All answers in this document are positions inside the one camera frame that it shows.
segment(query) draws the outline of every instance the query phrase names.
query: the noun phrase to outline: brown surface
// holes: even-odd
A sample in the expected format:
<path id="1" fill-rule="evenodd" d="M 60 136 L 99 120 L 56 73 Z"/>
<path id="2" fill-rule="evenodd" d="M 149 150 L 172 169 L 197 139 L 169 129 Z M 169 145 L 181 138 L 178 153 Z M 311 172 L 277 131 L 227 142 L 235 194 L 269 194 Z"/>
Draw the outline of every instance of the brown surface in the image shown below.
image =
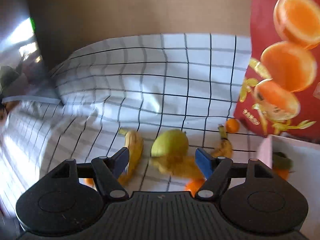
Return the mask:
<path id="1" fill-rule="evenodd" d="M 51 66 L 85 45 L 151 33 L 249 36 L 250 0 L 28 0 Z"/>

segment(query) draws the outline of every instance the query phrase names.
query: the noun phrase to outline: orange slice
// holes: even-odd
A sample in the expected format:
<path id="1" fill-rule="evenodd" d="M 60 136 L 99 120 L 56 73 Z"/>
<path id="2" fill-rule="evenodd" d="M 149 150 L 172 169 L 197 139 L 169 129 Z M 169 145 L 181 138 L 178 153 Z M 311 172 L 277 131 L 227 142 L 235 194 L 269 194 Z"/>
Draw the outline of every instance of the orange slice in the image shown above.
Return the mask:
<path id="1" fill-rule="evenodd" d="M 313 0 L 278 0 L 273 21 L 282 40 L 305 49 L 320 43 L 320 6 Z"/>
<path id="2" fill-rule="evenodd" d="M 261 105 L 262 112 L 274 121 L 294 118 L 300 112 L 300 103 L 295 95 L 284 90 L 272 79 L 262 80 L 254 88 L 253 94 Z"/>
<path id="3" fill-rule="evenodd" d="M 305 90 L 316 78 L 317 63 L 312 53 L 291 42 L 269 46 L 260 61 L 273 81 L 290 92 Z"/>

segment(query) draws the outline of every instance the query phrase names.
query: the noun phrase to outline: ribbed black surface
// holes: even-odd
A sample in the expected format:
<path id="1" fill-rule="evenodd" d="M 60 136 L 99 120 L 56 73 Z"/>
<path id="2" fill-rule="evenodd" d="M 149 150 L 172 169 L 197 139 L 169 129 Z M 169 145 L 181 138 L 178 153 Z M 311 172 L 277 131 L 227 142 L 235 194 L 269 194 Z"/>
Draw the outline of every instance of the ribbed black surface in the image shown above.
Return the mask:
<path id="1" fill-rule="evenodd" d="M 90 228 L 70 236 L 43 237 L 25 233 L 21 240 L 306 240 L 299 232 L 257 236 L 234 228 L 216 207 L 190 197 L 188 192 L 135 192 L 125 202 L 112 203 Z"/>

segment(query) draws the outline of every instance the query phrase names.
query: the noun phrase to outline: silver screw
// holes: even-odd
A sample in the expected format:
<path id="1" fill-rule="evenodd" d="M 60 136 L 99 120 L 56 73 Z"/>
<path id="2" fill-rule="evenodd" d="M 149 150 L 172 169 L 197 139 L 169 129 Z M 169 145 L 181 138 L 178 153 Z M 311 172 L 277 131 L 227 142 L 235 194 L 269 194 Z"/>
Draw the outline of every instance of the silver screw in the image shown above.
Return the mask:
<path id="1" fill-rule="evenodd" d="M 113 197 L 113 198 L 121 198 L 124 196 L 125 196 L 125 192 L 123 190 L 116 189 L 110 192 L 110 197 Z"/>
<path id="2" fill-rule="evenodd" d="M 211 190 L 207 190 L 207 189 L 200 190 L 198 192 L 198 196 L 202 197 L 202 198 L 209 198 L 209 197 L 213 196 L 213 192 Z"/>

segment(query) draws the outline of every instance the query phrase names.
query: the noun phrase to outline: pear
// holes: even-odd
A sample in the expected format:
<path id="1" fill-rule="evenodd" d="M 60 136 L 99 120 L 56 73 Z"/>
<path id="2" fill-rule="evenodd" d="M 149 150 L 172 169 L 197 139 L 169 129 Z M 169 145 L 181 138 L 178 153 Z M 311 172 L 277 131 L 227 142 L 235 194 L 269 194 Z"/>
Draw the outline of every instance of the pear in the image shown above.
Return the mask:
<path id="1" fill-rule="evenodd" d="M 160 134 L 154 141 L 151 157 L 185 156 L 187 155 L 189 141 L 184 132 L 178 129 L 169 130 Z"/>

